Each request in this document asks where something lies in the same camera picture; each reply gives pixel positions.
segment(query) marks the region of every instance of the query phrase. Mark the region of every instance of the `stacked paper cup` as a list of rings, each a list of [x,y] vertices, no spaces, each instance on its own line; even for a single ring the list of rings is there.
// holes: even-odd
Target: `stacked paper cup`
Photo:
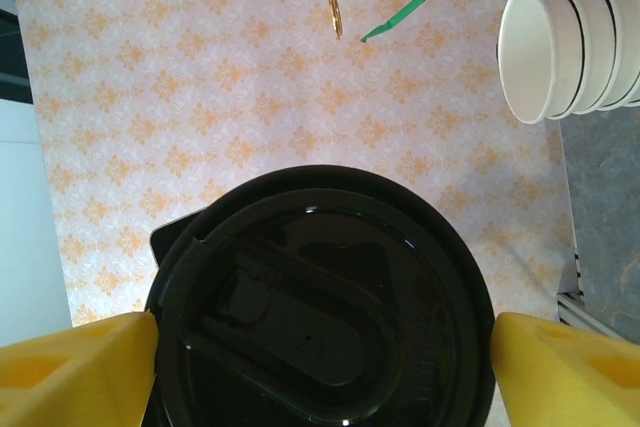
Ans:
[[[640,0],[509,0],[498,64],[527,124],[640,106]]]

